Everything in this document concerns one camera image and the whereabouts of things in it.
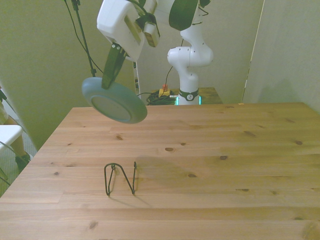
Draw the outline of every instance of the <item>wood knot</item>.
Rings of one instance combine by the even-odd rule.
[[[89,229],[94,229],[98,226],[98,222],[97,221],[93,221],[90,223]]]

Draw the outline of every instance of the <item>black wire plate holder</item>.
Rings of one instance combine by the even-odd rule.
[[[111,173],[110,173],[110,178],[109,178],[109,182],[107,181],[107,167],[111,166]],[[111,179],[112,179],[112,175],[114,173],[114,171],[116,170],[116,166],[119,167],[122,170],[122,173],[125,177],[126,182],[128,183],[130,189],[131,189],[131,193],[133,195],[135,195],[135,179],[136,179],[136,169],[137,169],[137,163],[134,162],[133,166],[134,166],[134,172],[133,172],[133,181],[132,181],[132,186],[127,178],[127,175],[125,173],[124,168],[118,164],[118,163],[108,163],[107,165],[104,166],[104,185],[105,185],[105,193],[110,196],[111,191],[110,191],[110,183],[111,183]]]

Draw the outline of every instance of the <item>wooden table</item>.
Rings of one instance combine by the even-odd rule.
[[[117,168],[110,197],[103,168]],[[303,103],[74,108],[0,199],[1,240],[318,240],[320,116]]]

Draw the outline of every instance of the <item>black pole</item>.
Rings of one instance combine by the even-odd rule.
[[[89,49],[88,49],[88,45],[87,45],[87,41],[86,41],[86,37],[85,37],[85,32],[84,32],[84,29],[82,27],[81,20],[80,20],[80,15],[79,15],[78,5],[80,5],[80,1],[79,0],[71,0],[71,2],[72,2],[73,10],[75,10],[75,13],[76,13],[76,16],[78,18],[79,25],[80,25],[81,34],[82,34],[82,38],[83,38],[83,42],[84,42],[84,46],[85,46],[85,51],[86,51],[86,54],[88,56],[88,60],[89,60],[90,68],[91,68],[91,74],[92,74],[93,77],[95,77],[96,76],[95,73],[97,72],[97,70],[94,69],[94,67],[92,65],[92,62],[91,62],[91,57],[90,57],[90,53],[89,53]]]

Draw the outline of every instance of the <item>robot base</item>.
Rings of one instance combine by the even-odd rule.
[[[175,105],[201,105],[201,96],[198,95],[192,101],[187,101],[179,94],[175,100]]]

